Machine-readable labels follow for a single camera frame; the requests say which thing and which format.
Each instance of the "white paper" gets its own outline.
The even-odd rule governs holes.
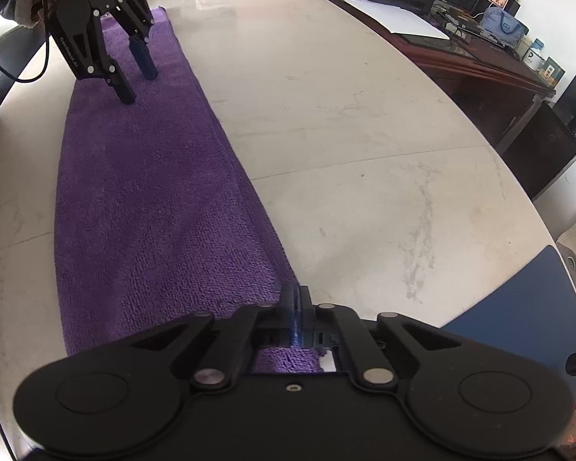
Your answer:
[[[431,26],[424,19],[403,8],[382,3],[367,2],[366,0],[343,0],[362,13],[378,21],[391,33],[415,34],[449,40],[439,29]]]

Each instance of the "silver screw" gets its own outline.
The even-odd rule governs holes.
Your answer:
[[[219,369],[201,369],[194,374],[194,380],[201,385],[218,385],[225,377]]]
[[[371,368],[363,373],[363,378],[372,385],[385,385],[394,380],[395,375],[390,369]]]

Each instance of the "folded towel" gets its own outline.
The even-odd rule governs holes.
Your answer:
[[[114,19],[107,50],[136,92],[77,81],[55,208],[55,268],[69,355],[194,310],[229,317],[296,283],[277,235],[181,51],[164,9],[143,79]],[[264,371],[315,371],[317,355],[265,351]]]

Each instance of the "blue bag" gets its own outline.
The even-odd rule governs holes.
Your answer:
[[[499,7],[487,8],[482,17],[482,27],[494,34],[499,41],[512,48],[525,36],[523,24]]]

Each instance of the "white table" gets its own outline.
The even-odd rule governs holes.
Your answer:
[[[315,303],[442,325],[552,244],[458,107],[330,2],[149,3],[167,9]],[[65,354],[53,212],[73,84],[53,47],[45,77],[15,85],[0,110],[0,413],[14,439],[16,386]]]

